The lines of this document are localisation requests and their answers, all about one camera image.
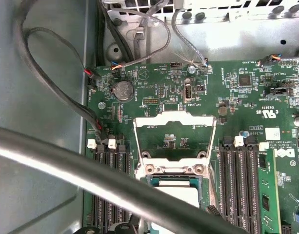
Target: wire bundle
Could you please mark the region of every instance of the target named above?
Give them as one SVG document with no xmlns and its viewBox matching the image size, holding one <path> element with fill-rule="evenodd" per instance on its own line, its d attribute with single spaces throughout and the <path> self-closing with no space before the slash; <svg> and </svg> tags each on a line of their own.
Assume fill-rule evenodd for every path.
<svg viewBox="0 0 299 234">
<path fill-rule="evenodd" d="M 84 71 L 86 71 L 81 58 L 74 48 L 74 46 L 68 42 L 66 39 L 62 38 L 57 33 L 53 32 L 52 30 L 49 30 L 47 28 L 32 28 L 29 29 L 26 34 L 23 31 L 23 23 L 26 19 L 26 16 L 29 13 L 29 10 L 33 6 L 34 3 L 36 3 L 37 0 L 23 0 L 17 10 L 16 16 L 15 16 L 15 24 L 14 24 L 14 37 L 15 42 L 18 47 L 18 52 L 20 54 L 21 59 L 25 62 L 25 64 L 28 66 L 31 73 L 48 89 L 50 89 L 60 101 L 65 103 L 68 107 L 70 107 L 73 111 L 78 113 L 80 116 L 82 116 L 86 121 L 88 121 L 92 128 L 95 130 L 96 135 L 101 139 L 104 140 L 107 138 L 105 131 L 102 129 L 101 125 L 98 122 L 97 116 L 91 109 L 81 105 L 80 103 L 77 103 L 73 99 L 71 99 L 67 94 L 65 94 L 50 78 L 49 76 L 42 70 L 42 68 L 38 65 L 38 63 L 34 60 L 33 56 L 31 55 L 31 52 L 28 47 L 28 38 L 31 34 L 35 32 L 45 32 L 50 35 L 52 35 L 54 38 L 58 39 L 60 42 L 65 44 L 69 49 L 72 50 L 72 52 L 75 54 L 75 56 L 80 60 Z"/>
</svg>

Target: sticker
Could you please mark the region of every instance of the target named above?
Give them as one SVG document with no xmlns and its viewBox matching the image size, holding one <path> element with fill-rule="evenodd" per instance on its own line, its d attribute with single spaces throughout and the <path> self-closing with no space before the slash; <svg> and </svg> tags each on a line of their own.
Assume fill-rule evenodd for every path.
<svg viewBox="0 0 299 234">
<path fill-rule="evenodd" d="M 265 128 L 265 139 L 266 140 L 280 140 L 280 129 L 279 128 Z"/>
<path fill-rule="evenodd" d="M 276 172 L 277 185 L 284 188 L 285 182 L 291 182 L 291 176 L 287 176 L 285 172 Z"/>
<path fill-rule="evenodd" d="M 276 152 L 276 157 L 295 157 L 295 149 L 279 149 Z"/>
</svg>

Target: white label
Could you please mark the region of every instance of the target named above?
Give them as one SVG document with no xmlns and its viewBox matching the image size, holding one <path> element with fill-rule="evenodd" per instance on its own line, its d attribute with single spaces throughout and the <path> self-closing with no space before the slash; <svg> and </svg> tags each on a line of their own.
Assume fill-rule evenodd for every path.
<svg viewBox="0 0 299 234">
<path fill-rule="evenodd" d="M 265 139 L 266 140 L 280 140 L 280 129 L 279 128 L 265 128 Z"/>
<path fill-rule="evenodd" d="M 294 160 L 291 160 L 291 161 L 290 161 L 290 166 L 295 167 L 296 164 L 297 164 L 296 161 L 294 161 Z"/>
<path fill-rule="evenodd" d="M 295 149 L 279 149 L 277 150 L 276 157 L 295 157 Z"/>
</svg>

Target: gray cable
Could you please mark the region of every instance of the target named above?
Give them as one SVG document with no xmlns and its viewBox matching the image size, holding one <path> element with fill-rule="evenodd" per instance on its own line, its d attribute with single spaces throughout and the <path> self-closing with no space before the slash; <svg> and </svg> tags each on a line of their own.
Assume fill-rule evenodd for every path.
<svg viewBox="0 0 299 234">
<path fill-rule="evenodd" d="M 19 55 L 21 59 L 25 62 L 25 64 L 28 66 L 31 73 L 48 89 L 50 89 L 63 103 L 65 103 L 67 106 L 69 106 L 73 111 L 78 113 L 80 116 L 82 116 L 87 122 L 90 123 L 90 125 L 95 130 L 96 134 L 100 137 L 101 140 L 104 140 L 107 138 L 105 131 L 102 131 L 100 129 L 100 126 L 98 124 L 98 120 L 96 118 L 96 115 L 93 115 L 93 111 L 87 109 L 83 105 L 75 102 L 72 100 L 67 94 L 65 94 L 50 78 L 49 76 L 42 70 L 42 68 L 38 65 L 38 63 L 34 60 L 33 56 L 30 53 L 27 38 L 31 33 L 34 31 L 40 31 L 41 28 L 35 28 L 28 31 L 27 36 L 24 35 L 23 32 L 23 23 L 26 19 L 26 16 L 29 13 L 29 10 L 33 6 L 34 3 L 36 3 L 37 0 L 23 0 L 20 3 L 20 6 L 16 12 L 15 15 L 15 23 L 14 23 L 14 37 L 15 37 L 15 43 L 17 45 L 17 49 L 19 52 Z M 62 37 L 57 37 L 56 33 L 53 33 L 51 30 L 43 30 L 43 32 L 50 33 L 55 38 L 59 39 L 62 43 L 65 44 L 65 39 Z"/>
<path fill-rule="evenodd" d="M 203 65 L 207 65 L 206 61 L 204 59 L 204 56 L 201 54 L 200 50 L 198 50 L 188 39 L 186 39 L 180 32 L 179 29 L 176 26 L 176 20 L 177 20 L 177 16 L 179 14 L 179 12 L 184 11 L 185 9 L 179 9 L 179 10 L 175 10 L 173 16 L 172 16 L 172 21 L 171 21 L 171 26 L 172 29 L 174 31 L 174 33 L 178 36 L 178 38 L 180 38 L 189 48 L 191 48 L 200 58 L 201 62 L 203 63 Z"/>
<path fill-rule="evenodd" d="M 131 49 L 126 42 L 125 38 L 122 36 L 122 34 L 119 32 L 118 28 L 113 24 L 111 21 L 107 9 L 104 7 L 101 0 L 98 1 L 97 4 L 100 4 L 100 10 L 104 14 L 105 21 L 108 25 L 108 29 L 115 39 L 116 44 L 118 45 L 120 51 L 122 52 L 122 56 L 125 62 L 131 62 L 134 60 L 133 54 L 131 52 Z"/>
<path fill-rule="evenodd" d="M 157 4 L 150 7 L 146 14 L 149 16 L 152 16 L 153 14 L 155 14 L 156 12 L 158 12 L 159 10 L 164 8 L 166 6 L 166 4 L 168 4 L 168 3 L 169 3 L 169 0 L 160 0 Z M 144 30 L 145 30 L 147 28 L 147 22 L 148 22 L 148 18 L 142 18 L 142 20 L 140 21 L 139 27 L 144 28 Z M 134 41 L 133 41 L 135 59 L 140 58 L 140 40 L 141 40 L 141 35 L 136 33 L 135 37 L 134 37 Z"/>
<path fill-rule="evenodd" d="M 151 19 L 151 20 L 155 20 L 155 21 L 158 21 L 160 24 L 163 25 L 163 27 L 166 29 L 167 33 L 168 33 L 168 38 L 167 38 L 167 42 L 166 44 L 161 47 L 160 49 L 150 53 L 149 55 L 145 56 L 145 57 L 142 57 L 140 59 L 137 59 L 135 61 L 132 61 L 132 62 L 128 62 L 128 63 L 125 63 L 125 64 L 122 64 L 122 67 L 127 67 L 127 66 L 131 66 L 131 65 L 134 65 L 134 64 L 137 64 L 137 63 L 140 63 L 140 62 L 143 62 L 147 59 L 150 59 L 152 56 L 160 53 L 161 51 L 163 51 L 165 48 L 168 47 L 168 45 L 170 44 L 170 40 L 171 40 L 171 32 L 170 32 L 170 29 L 168 28 L 168 26 L 160 19 L 156 18 L 156 17 L 153 17 L 153 16 L 149 16 L 143 12 L 138 12 L 138 11 L 135 11 L 135 10 L 130 10 L 130 9 L 122 9 L 122 8 L 114 8 L 112 5 L 110 5 L 110 9 L 113 10 L 113 11 L 117 11 L 117 12 L 125 12 L 125 13 L 130 13 L 130 14 L 134 14 L 134 15 L 138 15 L 138 16 L 142 16 L 142 17 L 145 17 L 147 19 Z"/>
<path fill-rule="evenodd" d="M 79 186 L 177 234 L 247 233 L 105 164 L 3 128 L 0 156 Z"/>
<path fill-rule="evenodd" d="M 57 33 L 55 33 L 54 31 L 52 31 L 48 28 L 43 28 L 43 27 L 30 28 L 28 31 L 25 32 L 25 35 L 24 35 L 25 40 L 28 41 L 31 34 L 36 33 L 36 32 L 48 33 L 48 34 L 52 35 L 54 38 L 56 38 L 57 40 L 59 40 L 61 43 L 66 45 L 72 51 L 72 53 L 74 53 L 75 57 L 80 61 L 82 68 L 85 69 L 85 66 L 82 62 L 81 56 L 79 55 L 79 53 L 77 52 L 77 50 L 73 46 L 73 44 L 71 44 L 65 38 L 63 38 L 62 36 L 58 35 Z"/>
</svg>

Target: white latch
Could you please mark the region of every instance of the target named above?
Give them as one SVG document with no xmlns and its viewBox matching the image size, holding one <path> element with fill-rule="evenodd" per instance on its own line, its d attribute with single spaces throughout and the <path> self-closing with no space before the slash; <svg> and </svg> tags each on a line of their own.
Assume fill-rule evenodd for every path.
<svg viewBox="0 0 299 234">
<path fill-rule="evenodd" d="M 237 148 L 237 147 L 241 147 L 243 145 L 244 145 L 243 137 L 242 136 L 236 136 L 235 139 L 234 139 L 234 146 Z"/>
<path fill-rule="evenodd" d="M 117 148 L 117 141 L 116 139 L 109 139 L 108 140 L 108 148 L 115 150 Z"/>
<path fill-rule="evenodd" d="M 259 143 L 259 151 L 266 151 L 270 148 L 269 142 L 260 142 Z"/>
<path fill-rule="evenodd" d="M 87 140 L 87 147 L 88 147 L 89 149 L 92 149 L 92 150 L 96 149 L 97 144 L 96 144 L 95 139 L 88 139 L 88 140 Z"/>
</svg>

